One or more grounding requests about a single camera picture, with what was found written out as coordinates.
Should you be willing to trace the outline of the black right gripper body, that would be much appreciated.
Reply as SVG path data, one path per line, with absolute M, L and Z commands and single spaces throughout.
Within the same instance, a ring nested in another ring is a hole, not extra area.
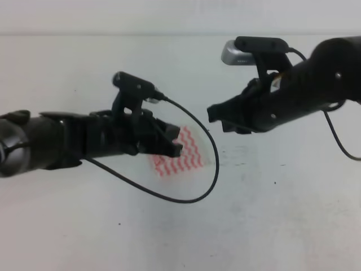
M 316 111 L 315 80 L 312 72 L 291 70 L 272 73 L 267 82 L 243 91 L 240 129 L 265 133 Z

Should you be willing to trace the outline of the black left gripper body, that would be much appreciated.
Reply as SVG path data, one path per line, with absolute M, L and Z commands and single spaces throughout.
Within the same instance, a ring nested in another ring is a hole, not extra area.
M 110 111 L 92 112 L 86 118 L 85 157 L 162 155 L 162 144 L 159 121 L 149 110 L 141 110 L 135 123 L 130 116 L 116 120 Z

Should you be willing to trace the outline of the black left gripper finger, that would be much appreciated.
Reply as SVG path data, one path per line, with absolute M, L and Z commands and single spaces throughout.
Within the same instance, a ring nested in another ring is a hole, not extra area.
M 180 157 L 183 146 L 172 141 L 155 142 L 146 148 L 146 154 L 167 156 L 170 158 Z
M 160 129 L 162 135 L 167 138 L 170 142 L 175 141 L 178 138 L 180 127 L 166 123 L 160 119 L 156 119 L 155 123 L 157 127 Z

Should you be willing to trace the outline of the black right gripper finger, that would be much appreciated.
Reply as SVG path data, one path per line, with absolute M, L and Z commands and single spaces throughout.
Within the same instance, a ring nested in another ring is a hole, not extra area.
M 243 119 L 237 121 L 222 120 L 222 130 L 224 133 L 236 134 L 252 134 L 253 132 Z
M 225 102 L 213 104 L 207 108 L 208 120 L 210 123 L 246 123 L 244 104 L 245 99 L 242 97 L 233 97 Z

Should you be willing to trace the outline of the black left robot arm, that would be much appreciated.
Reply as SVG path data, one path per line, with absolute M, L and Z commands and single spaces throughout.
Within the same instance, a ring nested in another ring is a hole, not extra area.
M 144 110 L 136 120 L 110 110 L 88 115 L 27 110 L 1 116 L 1 177 L 80 166 L 86 158 L 138 154 L 177 158 L 180 128 Z

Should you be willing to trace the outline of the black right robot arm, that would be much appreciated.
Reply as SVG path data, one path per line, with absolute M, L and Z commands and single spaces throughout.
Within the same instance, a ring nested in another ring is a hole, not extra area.
M 279 38 L 239 36 L 226 43 L 222 61 L 254 65 L 258 77 L 237 96 L 207 109 L 224 132 L 264 133 L 323 111 L 334 103 L 360 101 L 360 38 L 321 42 L 311 56 L 292 64 Z

